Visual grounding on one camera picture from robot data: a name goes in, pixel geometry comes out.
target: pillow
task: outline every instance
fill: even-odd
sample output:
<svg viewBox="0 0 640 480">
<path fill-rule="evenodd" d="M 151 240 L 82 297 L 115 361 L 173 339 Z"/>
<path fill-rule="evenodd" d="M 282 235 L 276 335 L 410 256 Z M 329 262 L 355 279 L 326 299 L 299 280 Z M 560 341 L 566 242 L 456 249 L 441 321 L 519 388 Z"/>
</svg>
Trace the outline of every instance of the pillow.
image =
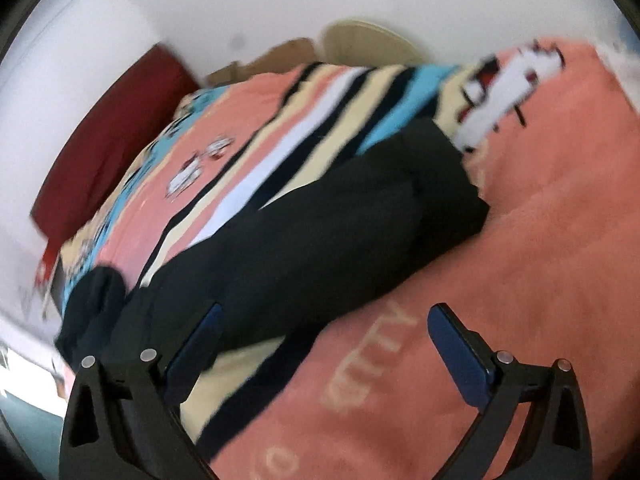
<svg viewBox="0 0 640 480">
<path fill-rule="evenodd" d="M 180 99 L 198 85 L 163 46 L 156 45 L 100 98 L 49 171 L 31 216 L 62 244 L 89 221 L 138 153 L 171 121 Z"/>
</svg>

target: bed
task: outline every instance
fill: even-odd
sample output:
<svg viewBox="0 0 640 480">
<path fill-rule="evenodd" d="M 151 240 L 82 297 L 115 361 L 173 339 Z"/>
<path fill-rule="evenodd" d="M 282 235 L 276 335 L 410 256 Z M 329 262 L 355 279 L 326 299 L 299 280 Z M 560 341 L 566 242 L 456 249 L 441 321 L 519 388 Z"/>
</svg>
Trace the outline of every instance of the bed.
<svg viewBox="0 0 640 480">
<path fill-rule="evenodd" d="M 638 30 L 635 0 L 617 1 Z M 523 52 L 540 50 L 558 53 L 560 66 L 525 74 L 527 84 L 508 93 L 508 105 L 489 106 L 487 91 L 499 68 Z M 429 70 L 433 89 L 423 89 L 390 131 L 418 115 L 434 118 L 466 153 L 469 179 L 491 206 L 483 231 L 365 308 L 324 330 L 296 332 L 300 339 L 296 352 L 287 354 L 289 372 L 261 401 L 259 414 L 253 414 L 258 416 L 237 427 L 228 442 L 201 439 L 199 449 L 217 474 L 407 478 L 435 473 L 473 417 L 446 380 L 425 334 L 426 311 L 439 301 L 452 304 L 492 346 L 509 348 L 523 360 L 570 359 L 590 417 L 596 478 L 615 469 L 640 430 L 629 416 L 638 403 L 640 376 L 633 359 L 638 292 L 631 285 L 638 281 L 633 204 L 640 126 L 634 108 L 638 90 L 627 77 L 630 71 L 620 68 L 625 63 L 632 67 L 633 58 L 551 39 Z M 78 217 L 65 226 L 71 232 L 60 234 L 50 250 L 60 254 L 53 275 L 60 282 L 64 274 L 61 310 L 97 264 L 117 267 L 127 288 L 145 285 L 162 264 L 233 217 L 237 205 L 211 225 L 215 209 L 196 202 L 200 215 L 171 224 L 201 184 L 215 179 L 271 121 L 307 69 L 195 93 L 193 80 L 180 72 L 183 86 L 164 107 L 174 114 L 165 121 L 169 125 L 160 136 L 138 138 L 146 147 L 140 155 L 140 149 L 130 148 L 135 160 L 117 168 L 96 195 L 92 219 Z M 380 88 L 404 70 L 383 69 L 380 79 L 386 82 Z M 184 94 L 189 97 L 176 109 Z M 358 131 L 353 123 L 350 135 Z M 461 136 L 466 124 L 475 126 Z M 161 130 L 158 124 L 153 128 Z M 322 171 L 309 175 L 290 188 L 314 181 Z M 206 434 L 209 417 L 232 392 L 251 386 L 246 379 L 270 364 L 265 359 L 276 356 L 281 342 L 227 354 L 200 378 L 182 414 L 194 440 Z M 493 476 L 504 466 L 508 447 Z M 433 450 L 428 457 L 425 448 Z"/>
</svg>

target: white wall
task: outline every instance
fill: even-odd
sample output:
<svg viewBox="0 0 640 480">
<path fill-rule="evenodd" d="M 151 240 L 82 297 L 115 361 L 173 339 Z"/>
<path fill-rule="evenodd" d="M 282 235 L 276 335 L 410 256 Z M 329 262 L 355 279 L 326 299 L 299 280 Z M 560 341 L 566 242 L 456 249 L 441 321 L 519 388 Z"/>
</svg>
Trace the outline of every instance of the white wall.
<svg viewBox="0 0 640 480">
<path fill-rule="evenodd" d="M 0 367 L 0 396 L 5 390 L 45 412 L 65 416 L 66 400 L 58 396 L 56 383 L 48 368 L 43 369 L 27 361 L 11 349 L 7 361 L 8 370 Z"/>
<path fill-rule="evenodd" d="M 129 0 L 42 0 L 0 65 L 0 225 L 40 256 L 29 212 L 100 96 L 159 41 Z"/>
<path fill-rule="evenodd" d="M 133 0 L 198 76 L 279 42 L 317 37 L 333 20 L 369 18 L 434 60 L 462 62 L 535 36 L 617 38 L 611 0 Z"/>
</svg>

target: pink blanket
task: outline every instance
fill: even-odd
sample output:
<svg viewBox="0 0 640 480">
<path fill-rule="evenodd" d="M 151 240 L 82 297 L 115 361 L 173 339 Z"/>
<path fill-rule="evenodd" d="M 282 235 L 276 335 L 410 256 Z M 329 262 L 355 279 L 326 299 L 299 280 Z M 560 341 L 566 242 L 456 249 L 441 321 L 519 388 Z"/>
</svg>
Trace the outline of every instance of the pink blanket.
<svg viewBox="0 0 640 480">
<path fill-rule="evenodd" d="M 482 234 L 325 330 L 212 462 L 221 478 L 431 478 L 476 414 L 426 334 L 439 301 L 494 349 L 572 361 L 596 478 L 611 472 L 640 430 L 640 118 L 593 48 L 561 50 L 564 72 L 521 106 L 527 126 L 509 113 L 466 158 L 492 206 Z"/>
</svg>

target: cartoon print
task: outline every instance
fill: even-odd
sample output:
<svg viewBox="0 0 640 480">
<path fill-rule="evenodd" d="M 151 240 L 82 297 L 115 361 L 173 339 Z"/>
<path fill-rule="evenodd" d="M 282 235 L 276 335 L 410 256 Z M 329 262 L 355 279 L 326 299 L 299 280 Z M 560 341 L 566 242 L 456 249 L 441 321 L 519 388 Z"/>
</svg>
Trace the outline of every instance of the cartoon print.
<svg viewBox="0 0 640 480">
<path fill-rule="evenodd" d="M 100 239 L 100 236 L 102 236 L 102 234 L 108 229 L 111 224 L 111 222 L 107 219 L 100 225 L 93 236 L 87 237 L 82 240 L 82 243 L 80 244 L 80 247 L 78 249 L 78 253 L 76 254 L 76 259 L 69 265 L 68 269 L 65 269 L 68 277 L 77 276 L 80 274 L 80 272 L 82 272 L 89 254 L 94 250 L 94 247 Z"/>
<path fill-rule="evenodd" d="M 440 85 L 433 120 L 449 139 L 453 139 L 460 129 L 460 110 L 469 106 L 468 100 L 460 89 L 483 64 L 484 60 L 463 65 L 458 72 L 453 73 Z"/>
<path fill-rule="evenodd" d="M 202 162 L 206 157 L 218 160 L 225 155 L 226 148 L 235 139 L 233 137 L 218 137 L 210 143 L 202 153 L 196 152 L 181 165 L 178 173 L 171 179 L 166 187 L 166 198 L 172 197 L 172 202 L 180 196 L 191 184 L 196 182 L 202 174 Z"/>
<path fill-rule="evenodd" d="M 194 153 L 181 167 L 180 171 L 171 179 L 166 187 L 166 197 L 174 195 L 173 200 L 178 198 L 180 193 L 193 184 L 202 174 L 200 167 L 200 155 Z"/>
<path fill-rule="evenodd" d="M 169 127 L 165 130 L 166 133 L 165 135 L 169 138 L 169 139 L 173 139 L 175 137 L 175 135 L 180 132 L 180 125 L 186 121 L 188 118 L 190 117 L 189 114 L 187 115 L 183 115 L 181 117 L 175 118 L 170 124 Z"/>
<path fill-rule="evenodd" d="M 458 115 L 461 123 L 454 144 L 461 150 L 473 152 L 484 136 L 513 109 L 521 126 L 527 121 L 521 105 L 536 91 L 540 82 L 558 74 L 564 68 L 564 57 L 557 46 L 543 48 L 537 41 L 522 47 L 511 60 L 500 67 L 495 57 L 462 87 L 468 106 Z"/>
<path fill-rule="evenodd" d="M 207 146 L 205 154 L 215 158 L 216 160 L 222 158 L 222 156 L 225 155 L 226 147 L 233 144 L 234 141 L 235 139 L 233 137 L 218 137 L 209 146 Z"/>
</svg>

